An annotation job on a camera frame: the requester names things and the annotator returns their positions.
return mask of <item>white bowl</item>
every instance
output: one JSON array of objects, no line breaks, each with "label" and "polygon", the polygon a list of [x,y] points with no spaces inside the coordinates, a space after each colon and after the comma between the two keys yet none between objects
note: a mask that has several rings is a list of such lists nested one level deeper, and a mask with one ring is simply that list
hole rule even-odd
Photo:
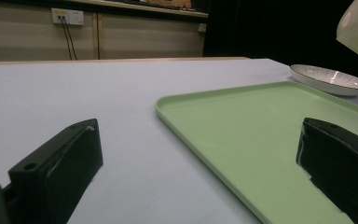
[{"label": "white bowl", "polygon": [[305,64],[293,64],[292,76],[312,88],[341,96],[358,95],[358,77]]}]

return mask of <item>cable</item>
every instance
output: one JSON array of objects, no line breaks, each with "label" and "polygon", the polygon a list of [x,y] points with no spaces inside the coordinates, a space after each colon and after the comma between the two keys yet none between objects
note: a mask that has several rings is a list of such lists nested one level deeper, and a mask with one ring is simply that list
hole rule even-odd
[{"label": "cable", "polygon": [[69,32],[68,25],[66,24],[66,19],[65,18],[63,18],[63,22],[65,23],[66,31],[68,32],[69,39],[71,40],[72,51],[74,52],[75,59],[77,60],[77,56],[76,56],[75,48],[74,48],[74,42],[72,41],[71,33]]},{"label": "cable", "polygon": [[69,58],[71,58],[71,61],[72,61],[72,54],[71,54],[71,49],[69,48],[68,35],[66,34],[65,26],[63,25],[62,16],[58,16],[58,19],[61,21],[62,29],[63,29],[63,32],[65,33],[66,44],[68,45],[68,51],[69,51]]}]

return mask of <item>counter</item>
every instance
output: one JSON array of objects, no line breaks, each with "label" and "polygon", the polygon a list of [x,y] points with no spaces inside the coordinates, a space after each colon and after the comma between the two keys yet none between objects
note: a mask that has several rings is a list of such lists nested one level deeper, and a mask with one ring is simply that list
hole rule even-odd
[{"label": "counter", "polygon": [[104,166],[68,223],[261,223],[158,118],[155,102],[279,81],[294,81],[290,68],[269,59],[0,65],[0,184],[60,130],[96,118]]}]

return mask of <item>wall outlet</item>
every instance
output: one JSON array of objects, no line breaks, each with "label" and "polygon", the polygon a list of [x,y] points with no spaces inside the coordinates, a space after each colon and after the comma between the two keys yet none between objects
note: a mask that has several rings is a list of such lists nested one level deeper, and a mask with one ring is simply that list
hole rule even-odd
[{"label": "wall outlet", "polygon": [[199,32],[200,33],[205,33],[206,32],[206,24],[205,23],[200,24]]},{"label": "wall outlet", "polygon": [[84,25],[83,11],[69,10],[69,24],[72,25]]},{"label": "wall outlet", "polygon": [[62,8],[52,8],[51,14],[53,23],[61,24],[59,16],[65,18],[66,24],[70,25],[84,25],[83,11],[75,11]]}]

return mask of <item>cabinet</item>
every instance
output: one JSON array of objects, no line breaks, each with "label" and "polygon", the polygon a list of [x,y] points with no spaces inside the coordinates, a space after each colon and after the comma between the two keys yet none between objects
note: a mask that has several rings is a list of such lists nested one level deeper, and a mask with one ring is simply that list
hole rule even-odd
[{"label": "cabinet", "polygon": [[[85,10],[84,23],[69,26],[78,60],[202,56],[199,22]],[[50,7],[0,2],[0,62],[60,60],[69,52]]]}]

